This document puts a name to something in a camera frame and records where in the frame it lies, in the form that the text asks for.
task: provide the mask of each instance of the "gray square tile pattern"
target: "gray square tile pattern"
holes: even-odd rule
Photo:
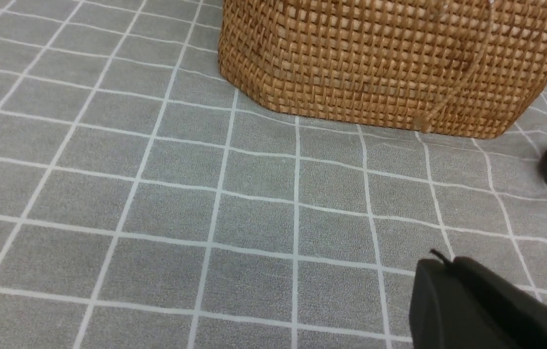
[[[275,113],[222,3],[0,0],[0,348],[409,349],[430,248],[547,303],[547,88],[477,145]]]

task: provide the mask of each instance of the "basket handle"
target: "basket handle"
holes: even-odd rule
[[[493,24],[495,24],[495,0],[487,1],[489,10],[488,26],[486,26],[486,32],[484,33],[484,39],[482,40],[479,53],[475,55],[475,58],[473,58],[471,64],[469,64],[468,68],[465,69],[462,77],[457,82],[455,82],[455,84],[453,84],[450,92],[448,92],[448,94],[441,101],[439,101],[428,114],[415,117],[415,119],[413,120],[413,125],[416,129],[420,129],[422,133],[430,132],[431,121],[439,113],[439,111],[441,111],[441,109],[443,109],[444,106],[446,106],[446,104],[450,102],[450,100],[454,96],[454,93],[458,89],[460,89],[461,86],[466,84],[469,78],[478,71],[478,69],[480,68],[479,62],[482,58],[486,56],[486,47],[488,47],[488,40],[490,39],[493,30]]]

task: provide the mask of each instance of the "gray floor mat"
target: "gray floor mat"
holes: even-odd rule
[[[0,0],[0,348],[410,348],[415,262],[547,303],[547,88],[473,141],[291,117],[222,0]]]

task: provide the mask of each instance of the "floor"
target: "floor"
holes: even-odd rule
[[[280,115],[222,0],[0,0],[0,348],[410,349],[429,248],[547,303],[547,88],[492,141]]]

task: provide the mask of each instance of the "rattan weave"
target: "rattan weave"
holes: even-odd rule
[[[220,72],[278,112],[490,139],[547,83],[547,0],[225,0]]]

